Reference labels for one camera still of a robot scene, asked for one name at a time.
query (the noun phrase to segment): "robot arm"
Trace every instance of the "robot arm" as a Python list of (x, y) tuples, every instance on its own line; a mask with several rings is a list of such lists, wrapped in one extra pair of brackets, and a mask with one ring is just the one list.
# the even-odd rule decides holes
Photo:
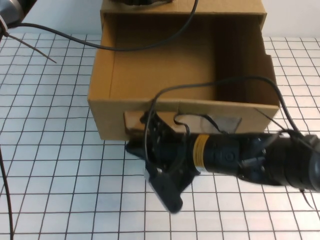
[(126, 145), (129, 153), (146, 160), (146, 180), (171, 213), (181, 210), (181, 193), (201, 171), (320, 192), (320, 140), (315, 135), (300, 136), (293, 130), (286, 130), (290, 137), (281, 132), (192, 134), (186, 129), (187, 133), (176, 133), (154, 113), (148, 128), (148, 157), (142, 137)]
[(20, 23), (37, 0), (1, 0), (0, 16), (7, 26)]

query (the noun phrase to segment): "cardboard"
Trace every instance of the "cardboard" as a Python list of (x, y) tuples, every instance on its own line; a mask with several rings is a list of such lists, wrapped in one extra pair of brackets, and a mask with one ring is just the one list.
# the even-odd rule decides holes
[[(194, 0), (126, 6), (104, 0), (101, 44), (140, 47), (177, 32), (189, 17)], [(263, 76), (276, 82), (261, 29), (266, 12), (260, 0), (200, 0), (187, 30), (166, 45), (142, 51), (97, 50), (88, 102), (100, 137), (128, 140), (141, 132), (139, 118), (162, 89), (222, 80)], [(265, 82), (246, 81), (219, 87), (181, 89), (164, 94), (156, 110), (172, 128), (176, 113), (208, 114), (236, 133), (262, 132), (279, 109), (274, 90)], [(193, 132), (213, 132), (203, 120), (185, 117)]]

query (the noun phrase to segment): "black cable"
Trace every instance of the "black cable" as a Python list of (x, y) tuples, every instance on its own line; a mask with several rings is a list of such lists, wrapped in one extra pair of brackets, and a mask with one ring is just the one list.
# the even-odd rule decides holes
[(0, 148), (0, 168), (1, 168), (2, 178), (3, 178), (3, 185), (4, 185), (4, 189), (5, 189), (6, 201), (8, 204), (10, 240), (14, 240), (14, 220), (13, 220), (13, 214), (12, 214), (11, 198), (10, 198), (9, 184), (8, 184), (8, 180), (7, 180), (4, 160), (3, 160), (2, 154), (1, 154), (1, 148)]
[(203, 118), (205, 120), (207, 120), (219, 133), (221, 134), (226, 134), (227, 132), (226, 131), (223, 131), (223, 130), (220, 130), (218, 124), (207, 114), (196, 114), (196, 113), (183, 113), (183, 114), (179, 114), (177, 113), (175, 116), (174, 116), (174, 121), (177, 121), (177, 117), (180, 117), (180, 116), (196, 116), (196, 117), (200, 117), (200, 118)]
[(36, 29), (45, 30), (45, 31), (48, 31), (50, 33), (53, 33), (53, 34), (59, 35), (61, 37), (64, 37), (66, 39), (69, 39), (71, 41), (77, 42), (79, 44), (83, 44), (83, 45), (86, 45), (86, 46), (89, 46), (89, 47), (93, 47), (93, 48), (96, 48), (96, 49), (109, 50), (109, 51), (115, 51), (115, 52), (134, 52), (134, 51), (141, 51), (141, 50), (147, 50), (147, 49), (160, 47), (162, 45), (167, 44), (171, 40), (177, 38), (178, 36), (180, 36), (188, 28), (188, 26), (190, 25), (195, 13), (196, 13), (198, 2), (199, 2), (199, 0), (194, 0), (194, 5), (193, 5), (192, 11), (191, 11), (187, 21), (180, 28), (180, 30), (178, 30), (175, 34), (171, 35), (170, 37), (168, 37), (168, 38), (166, 38), (166, 39), (164, 39), (162, 41), (159, 41), (159, 42), (147, 45), (147, 46), (138, 46), (138, 47), (133, 47), (133, 48), (122, 48), (122, 47), (117, 48), (117, 47), (102, 46), (102, 45), (94, 44), (94, 43), (91, 43), (91, 42), (80, 40), (80, 39), (75, 38), (73, 36), (69, 36), (69, 35), (67, 35), (67, 34), (65, 34), (63, 32), (54, 30), (54, 29), (52, 29), (50, 27), (46, 27), (46, 26), (42, 26), (42, 25), (38, 25), (38, 24), (34, 24), (34, 23), (16, 23), (16, 24), (10, 25), (9, 27), (10, 28), (30, 27), (30, 28), (36, 28)]
[(183, 85), (177, 85), (177, 86), (172, 86), (172, 87), (168, 87), (165, 89), (162, 89), (160, 92), (158, 92), (158, 94), (153, 98), (152, 102), (151, 102), (151, 106), (149, 108), (148, 111), (148, 117), (147, 117), (147, 121), (146, 124), (144, 126), (144, 131), (143, 131), (143, 145), (144, 145), (144, 154), (145, 154), (145, 165), (146, 167), (151, 167), (151, 162), (149, 161), (149, 157), (148, 157), (148, 149), (147, 149), (147, 140), (148, 140), (148, 129), (149, 129), (149, 124), (151, 121), (151, 117), (155, 111), (155, 107), (156, 107), (156, 103), (158, 98), (162, 95), (165, 94), (167, 92), (170, 91), (174, 91), (174, 90), (179, 90), (179, 89), (190, 89), (190, 88), (204, 88), (204, 87), (212, 87), (212, 86), (219, 86), (219, 85), (225, 85), (225, 84), (232, 84), (232, 83), (236, 83), (236, 82), (243, 82), (243, 81), (247, 81), (247, 80), (259, 80), (259, 81), (263, 81), (268, 83), (276, 92), (280, 104), (282, 105), (284, 114), (286, 116), (286, 118), (288, 119), (289, 123), (291, 124), (293, 130), (296, 133), (299, 133), (299, 135), (302, 136), (302, 134), (300, 133), (299, 129), (297, 128), (296, 124), (294, 123), (293, 119), (291, 118), (289, 111), (287, 109), (285, 100), (278, 88), (278, 86), (271, 81), (269, 78), (263, 77), (263, 76), (240, 76), (240, 77), (230, 77), (230, 78), (226, 78), (223, 80), (219, 80), (219, 81), (214, 81), (214, 82), (207, 82), (207, 83), (199, 83), (199, 84), (183, 84)]

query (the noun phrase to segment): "table surface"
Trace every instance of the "table surface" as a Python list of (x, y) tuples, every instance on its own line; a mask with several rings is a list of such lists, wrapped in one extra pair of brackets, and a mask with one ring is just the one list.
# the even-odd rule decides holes
[[(57, 64), (15, 40), (0, 43), (0, 144), (15, 240), (320, 239), (320, 193), (306, 194), (313, 210), (290, 187), (219, 174), (196, 177), (182, 212), (166, 212), (145, 182), (144, 162), (125, 142), (99, 138), (87, 103), (96, 50), (54, 34), (16, 36)], [(292, 118), (319, 135), (320, 39), (264, 40)], [(275, 118), (286, 126), (283, 116)], [(8, 240), (2, 179), (0, 190), (0, 240)]]

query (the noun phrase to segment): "yellow label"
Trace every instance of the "yellow label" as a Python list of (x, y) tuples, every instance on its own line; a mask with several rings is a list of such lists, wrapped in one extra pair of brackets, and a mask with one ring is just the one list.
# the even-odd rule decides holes
[(204, 151), (208, 138), (209, 135), (201, 134), (195, 140), (193, 146), (193, 163), (197, 169), (205, 169)]

